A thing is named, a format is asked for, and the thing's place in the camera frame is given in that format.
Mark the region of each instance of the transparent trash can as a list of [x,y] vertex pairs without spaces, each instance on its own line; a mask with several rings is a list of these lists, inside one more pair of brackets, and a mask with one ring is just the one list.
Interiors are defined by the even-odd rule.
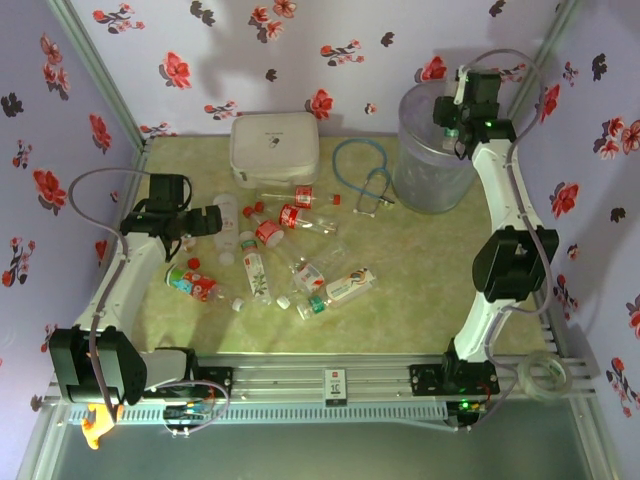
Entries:
[[400,102],[398,159],[393,189],[408,208],[420,213],[443,213],[469,191],[476,170],[469,159],[459,160],[443,148],[444,129],[433,123],[433,106],[444,95],[444,80],[416,85]]

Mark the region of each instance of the floral wallpaper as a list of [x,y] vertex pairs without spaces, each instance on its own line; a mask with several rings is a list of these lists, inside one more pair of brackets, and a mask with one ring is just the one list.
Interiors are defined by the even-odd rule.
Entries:
[[560,235],[553,313],[572,353],[592,363],[630,479],[640,428],[638,19],[635,0],[583,2],[545,69],[540,125],[519,150],[536,210]]
[[[4,479],[16,477],[46,401],[49,338],[86,307],[107,248],[104,232],[69,206],[69,184],[93,168],[130,165],[134,149],[45,2],[14,2],[0,16],[0,61],[0,428],[11,432],[0,439]],[[92,180],[78,186],[78,204],[115,220],[124,179]]]
[[[304,110],[323,135],[395,133],[415,82],[490,48],[534,55],[559,0],[71,3],[146,137],[159,125],[228,134],[242,113]],[[502,75],[508,106],[526,67],[508,56],[486,66]]]

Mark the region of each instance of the white box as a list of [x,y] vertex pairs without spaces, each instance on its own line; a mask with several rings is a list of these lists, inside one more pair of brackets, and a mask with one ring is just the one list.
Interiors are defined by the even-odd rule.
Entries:
[[233,122],[231,169],[243,188],[310,185],[319,160],[318,124],[310,113],[243,115]]

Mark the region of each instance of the red bottle cap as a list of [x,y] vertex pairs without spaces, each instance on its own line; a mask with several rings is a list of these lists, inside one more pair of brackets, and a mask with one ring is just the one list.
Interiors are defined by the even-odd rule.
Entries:
[[200,268],[200,260],[198,260],[198,257],[190,258],[187,261],[187,267],[189,267],[191,270],[197,270],[198,268]]

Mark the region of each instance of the gray floor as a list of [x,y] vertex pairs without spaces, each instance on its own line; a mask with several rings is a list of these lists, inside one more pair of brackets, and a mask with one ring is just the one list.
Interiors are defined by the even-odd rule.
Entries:
[[564,403],[507,402],[472,434],[387,424],[212,426],[189,439],[117,428],[91,451],[69,428],[54,479],[587,479]]

